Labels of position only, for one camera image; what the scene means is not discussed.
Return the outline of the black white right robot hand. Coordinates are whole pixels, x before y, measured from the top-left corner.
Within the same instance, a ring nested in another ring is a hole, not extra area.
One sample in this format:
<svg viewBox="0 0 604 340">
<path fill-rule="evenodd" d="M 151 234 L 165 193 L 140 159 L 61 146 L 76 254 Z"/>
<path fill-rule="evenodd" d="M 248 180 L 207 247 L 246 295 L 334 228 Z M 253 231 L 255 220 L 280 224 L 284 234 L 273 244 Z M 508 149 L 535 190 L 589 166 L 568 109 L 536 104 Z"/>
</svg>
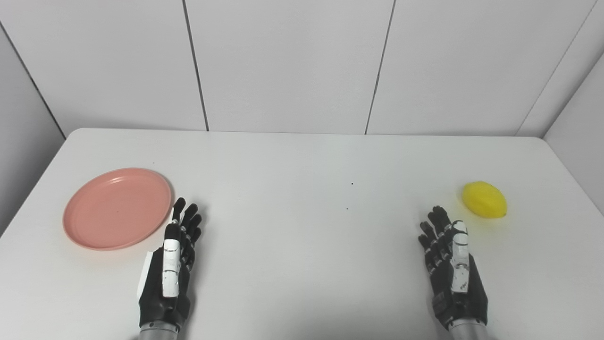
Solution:
<svg viewBox="0 0 604 340">
<path fill-rule="evenodd" d="M 450 332 L 464 320 L 485 326 L 489 301 L 464 222 L 452 221 L 443 207 L 434 206 L 420 229 L 436 319 Z"/>
</svg>

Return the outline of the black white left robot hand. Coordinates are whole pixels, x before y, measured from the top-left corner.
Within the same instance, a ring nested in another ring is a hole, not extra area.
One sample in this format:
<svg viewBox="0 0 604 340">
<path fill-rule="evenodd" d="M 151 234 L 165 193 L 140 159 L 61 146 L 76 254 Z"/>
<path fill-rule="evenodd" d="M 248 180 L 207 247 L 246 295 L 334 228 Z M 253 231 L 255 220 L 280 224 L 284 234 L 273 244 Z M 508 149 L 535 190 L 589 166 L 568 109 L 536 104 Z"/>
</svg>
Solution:
<svg viewBox="0 0 604 340">
<path fill-rule="evenodd" d="M 137 289 L 141 340 L 175 340 L 189 318 L 188 288 L 201 221 L 198 205 L 178 198 L 162 245 L 147 252 Z"/>
</svg>

